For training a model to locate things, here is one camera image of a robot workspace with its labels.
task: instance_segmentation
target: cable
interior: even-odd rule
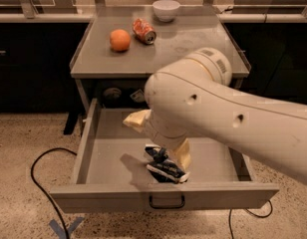
[[[66,227],[66,224],[65,224],[65,221],[64,221],[64,218],[59,210],[59,208],[57,207],[56,203],[54,202],[53,198],[49,195],[49,193],[47,193],[47,191],[41,186],[41,184],[35,179],[35,176],[34,176],[34,169],[35,169],[35,165],[36,163],[46,154],[50,153],[50,152],[53,152],[53,151],[57,151],[57,150],[64,150],[64,151],[67,151],[69,153],[71,153],[72,155],[77,155],[76,153],[74,153],[73,151],[69,150],[69,149],[66,149],[66,148],[63,148],[63,147],[55,147],[55,148],[51,148],[45,152],[43,152],[38,158],[35,159],[34,163],[32,164],[31,166],[31,177],[32,177],[32,180],[33,182],[41,189],[41,191],[45,194],[45,196],[48,198],[48,200],[51,202],[51,204],[53,205],[55,211],[57,212],[57,215],[58,217],[60,218],[61,220],[61,223],[62,223],[62,226],[63,226],[63,229],[64,229],[64,232],[65,232],[65,236],[67,239],[70,239],[70,234],[67,230],[67,227]]]
[[[268,200],[268,203],[270,204],[271,209],[270,209],[269,213],[266,214],[266,215],[258,215],[258,214],[255,214],[255,213],[249,211],[248,209],[244,209],[244,211],[246,211],[248,214],[250,214],[250,215],[252,215],[252,216],[254,216],[258,219],[265,219],[265,218],[271,216],[271,214],[273,213],[273,205],[272,205],[271,201]],[[230,211],[229,211],[228,223],[229,223],[231,238],[234,239],[231,219],[232,219],[232,209],[230,209]]]

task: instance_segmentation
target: speckled floor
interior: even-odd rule
[[[80,129],[63,135],[67,115],[0,115],[0,238],[65,238],[49,225],[59,222],[54,209],[30,177],[30,167],[42,152],[53,147],[77,151]],[[48,190],[69,182],[75,157],[56,151],[43,157],[35,174]],[[234,210],[235,238],[307,238],[307,187],[253,161],[258,180],[280,185],[272,198],[273,214],[257,219]],[[252,210],[266,214],[269,205]],[[230,238],[229,210],[64,214],[71,225],[83,222],[71,238]]]

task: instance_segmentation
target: drawer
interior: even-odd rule
[[[278,192],[256,181],[247,156],[194,134],[188,181],[158,183],[146,169],[152,142],[123,125],[134,111],[101,109],[92,100],[71,183],[51,189],[64,212],[260,208]]]

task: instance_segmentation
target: red can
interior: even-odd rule
[[[153,44],[156,33],[153,26],[144,19],[137,19],[133,23],[133,30],[138,39],[140,39],[145,44]]]

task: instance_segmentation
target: bowl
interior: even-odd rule
[[[173,0],[158,0],[153,3],[153,11],[155,15],[164,22],[174,20],[180,4]]]

